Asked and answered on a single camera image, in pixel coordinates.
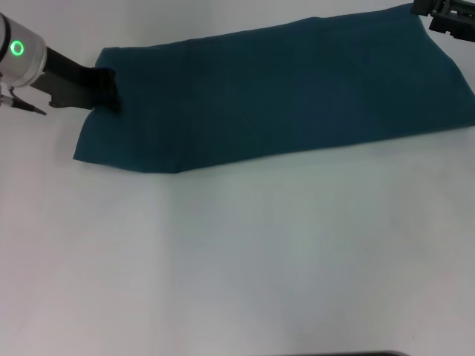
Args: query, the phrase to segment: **cloth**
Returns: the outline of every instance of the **cloth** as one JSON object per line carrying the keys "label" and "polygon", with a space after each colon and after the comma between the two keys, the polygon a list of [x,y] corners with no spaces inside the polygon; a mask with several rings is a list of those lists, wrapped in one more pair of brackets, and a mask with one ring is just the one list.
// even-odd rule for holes
{"label": "cloth", "polygon": [[123,110],[74,158],[177,173],[470,126],[475,97],[410,5],[155,47],[107,48]]}

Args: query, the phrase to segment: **white background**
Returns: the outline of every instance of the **white background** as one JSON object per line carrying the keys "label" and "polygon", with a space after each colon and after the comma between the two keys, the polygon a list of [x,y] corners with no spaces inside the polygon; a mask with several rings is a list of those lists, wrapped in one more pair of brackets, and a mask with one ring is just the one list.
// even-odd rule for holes
{"label": "white background", "polygon": [[[103,47],[404,2],[6,0],[0,11],[93,65]],[[475,88],[475,44],[430,35]],[[48,116],[0,109],[0,355],[475,355],[474,129],[134,174],[72,160],[87,111],[19,94]]]}

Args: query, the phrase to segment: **green indicator light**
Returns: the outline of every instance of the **green indicator light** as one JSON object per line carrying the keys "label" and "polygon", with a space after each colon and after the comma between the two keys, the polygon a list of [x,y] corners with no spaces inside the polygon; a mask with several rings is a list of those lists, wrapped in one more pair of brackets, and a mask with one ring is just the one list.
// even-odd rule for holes
{"label": "green indicator light", "polygon": [[24,52],[23,44],[20,41],[13,41],[10,45],[10,49],[14,56],[21,56]]}

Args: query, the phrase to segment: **white table surface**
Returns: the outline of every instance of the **white table surface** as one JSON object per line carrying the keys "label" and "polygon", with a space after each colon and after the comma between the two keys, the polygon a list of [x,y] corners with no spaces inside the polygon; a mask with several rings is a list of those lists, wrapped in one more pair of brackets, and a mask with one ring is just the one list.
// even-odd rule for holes
{"label": "white table surface", "polygon": [[[6,2],[92,65],[405,1]],[[475,44],[430,35],[475,88]],[[163,176],[73,161],[88,112],[47,111],[0,110],[0,355],[475,355],[474,129]]]}

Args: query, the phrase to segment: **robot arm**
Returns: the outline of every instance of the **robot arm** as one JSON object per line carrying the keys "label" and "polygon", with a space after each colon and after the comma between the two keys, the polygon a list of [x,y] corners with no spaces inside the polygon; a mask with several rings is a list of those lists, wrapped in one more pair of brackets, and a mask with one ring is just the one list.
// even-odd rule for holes
{"label": "robot arm", "polygon": [[47,47],[34,32],[0,13],[0,81],[12,95],[0,96],[0,103],[39,112],[13,93],[14,88],[29,85],[50,94],[50,106],[54,108],[92,109],[105,105],[119,111],[114,75],[107,68],[78,65]]}
{"label": "robot arm", "polygon": [[415,0],[411,13],[433,17],[429,30],[475,42],[475,4],[463,0]]}

